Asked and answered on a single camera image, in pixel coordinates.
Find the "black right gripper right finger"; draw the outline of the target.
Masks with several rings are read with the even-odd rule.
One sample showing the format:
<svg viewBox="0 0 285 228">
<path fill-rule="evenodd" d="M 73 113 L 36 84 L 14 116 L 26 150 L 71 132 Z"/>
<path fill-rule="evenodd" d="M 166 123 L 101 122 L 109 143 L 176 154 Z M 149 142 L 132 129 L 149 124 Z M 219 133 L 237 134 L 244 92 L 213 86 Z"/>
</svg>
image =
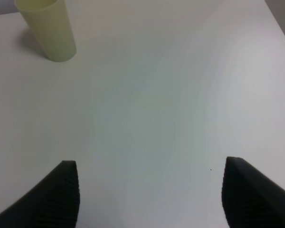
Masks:
<svg viewBox="0 0 285 228">
<path fill-rule="evenodd" d="M 231 228 L 285 228 L 285 190 L 242 158 L 226 158 L 221 200 Z"/>
</svg>

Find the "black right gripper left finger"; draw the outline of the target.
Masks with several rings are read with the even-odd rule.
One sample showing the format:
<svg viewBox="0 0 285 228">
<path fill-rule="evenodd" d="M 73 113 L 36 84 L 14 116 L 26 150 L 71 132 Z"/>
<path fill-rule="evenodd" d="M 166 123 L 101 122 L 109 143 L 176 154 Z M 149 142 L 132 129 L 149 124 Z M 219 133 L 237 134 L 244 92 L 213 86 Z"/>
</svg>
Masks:
<svg viewBox="0 0 285 228">
<path fill-rule="evenodd" d="M 62 161 L 0 213 L 0 228 L 74 228 L 80 207 L 75 161 Z"/>
</svg>

